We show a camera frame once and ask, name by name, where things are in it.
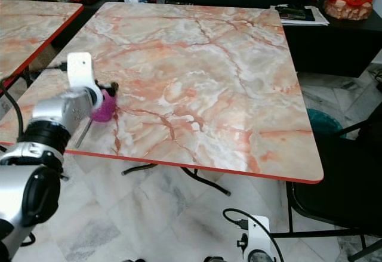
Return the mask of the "pink plastic cup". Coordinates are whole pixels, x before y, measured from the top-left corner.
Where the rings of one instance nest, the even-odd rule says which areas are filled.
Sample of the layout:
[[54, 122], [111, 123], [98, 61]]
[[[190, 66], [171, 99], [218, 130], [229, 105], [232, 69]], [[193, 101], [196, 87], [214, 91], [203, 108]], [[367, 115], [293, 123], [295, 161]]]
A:
[[110, 121], [115, 114], [116, 110], [116, 98], [111, 96], [107, 90], [102, 90], [103, 93], [103, 103], [101, 106], [93, 112], [93, 121], [106, 122]]

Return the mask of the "thin grey stick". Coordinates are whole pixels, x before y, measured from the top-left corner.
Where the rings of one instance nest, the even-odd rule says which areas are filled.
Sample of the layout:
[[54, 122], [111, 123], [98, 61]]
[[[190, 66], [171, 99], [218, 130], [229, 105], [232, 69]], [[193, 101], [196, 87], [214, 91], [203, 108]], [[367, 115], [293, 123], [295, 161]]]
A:
[[85, 126], [84, 130], [82, 131], [82, 133], [80, 134], [78, 140], [76, 141], [76, 144], [75, 144], [75, 148], [76, 149], [79, 149], [82, 145], [82, 142], [84, 142], [84, 139], [85, 137], [87, 136], [87, 133], [88, 131], [90, 130], [91, 126], [93, 124], [93, 119], [90, 118], [90, 120], [88, 120], [88, 123], [87, 125]]

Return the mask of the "black metal table legs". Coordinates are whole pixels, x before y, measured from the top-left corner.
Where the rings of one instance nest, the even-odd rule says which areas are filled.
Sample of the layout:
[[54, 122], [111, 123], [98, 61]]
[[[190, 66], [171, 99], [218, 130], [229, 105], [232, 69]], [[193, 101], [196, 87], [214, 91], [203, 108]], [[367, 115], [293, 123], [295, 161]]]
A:
[[[139, 170], [151, 169], [151, 168], [157, 167], [157, 166], [158, 166], [158, 164], [145, 164], [145, 165], [139, 165], [137, 167], [131, 167], [131, 168], [128, 168], [126, 170], [123, 170], [122, 175], [131, 174], [132, 172], [136, 172]], [[207, 180], [207, 178], [200, 177], [200, 175], [198, 174], [198, 169], [194, 169], [193, 171], [191, 171], [190, 169], [188, 169], [186, 167], [181, 167], [181, 169], [183, 170], [184, 174], [188, 175], [188, 177], [190, 177], [190, 178], [194, 178], [194, 180], [196, 180], [197, 182], [203, 183], [207, 186], [210, 186], [214, 189], [217, 189], [218, 191], [223, 193], [225, 196], [231, 196], [231, 192], [228, 191], [227, 189], [219, 186], [217, 183], [214, 183], [210, 180]]]

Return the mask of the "marble pattern table red edge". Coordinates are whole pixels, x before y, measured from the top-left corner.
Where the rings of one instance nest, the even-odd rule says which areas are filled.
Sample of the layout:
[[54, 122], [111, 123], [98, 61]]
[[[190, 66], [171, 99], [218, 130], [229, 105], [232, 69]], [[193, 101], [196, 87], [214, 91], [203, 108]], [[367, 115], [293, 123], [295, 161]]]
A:
[[20, 73], [82, 9], [79, 3], [0, 2], [0, 78]]
[[105, 3], [54, 59], [92, 55], [117, 109], [68, 150], [315, 184], [323, 179], [297, 71], [276, 11]]

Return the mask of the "black chair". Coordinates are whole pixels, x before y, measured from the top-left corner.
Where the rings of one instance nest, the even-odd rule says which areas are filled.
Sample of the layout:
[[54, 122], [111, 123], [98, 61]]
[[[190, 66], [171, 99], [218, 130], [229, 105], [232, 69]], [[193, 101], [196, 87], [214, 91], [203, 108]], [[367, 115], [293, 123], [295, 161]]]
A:
[[378, 241], [349, 255], [356, 262], [382, 251], [382, 102], [360, 123], [316, 134], [323, 179], [287, 183], [288, 205], [306, 218], [336, 226], [330, 231], [289, 231], [279, 238], [376, 236]]

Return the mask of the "teal plastic bin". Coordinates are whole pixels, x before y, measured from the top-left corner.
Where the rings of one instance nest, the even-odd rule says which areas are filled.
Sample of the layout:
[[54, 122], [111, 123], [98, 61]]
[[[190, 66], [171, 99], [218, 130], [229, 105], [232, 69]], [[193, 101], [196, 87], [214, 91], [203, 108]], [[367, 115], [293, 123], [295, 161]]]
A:
[[309, 123], [316, 134], [332, 135], [343, 129], [332, 116], [316, 109], [307, 109]]

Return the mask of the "black low cabinet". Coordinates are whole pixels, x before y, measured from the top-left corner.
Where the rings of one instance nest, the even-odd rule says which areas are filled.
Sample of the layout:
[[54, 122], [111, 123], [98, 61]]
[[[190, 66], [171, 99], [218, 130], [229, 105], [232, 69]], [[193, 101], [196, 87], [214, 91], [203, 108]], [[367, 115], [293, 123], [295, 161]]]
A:
[[327, 26], [284, 26], [295, 71], [358, 78], [382, 50], [382, 16], [363, 21], [327, 16]]

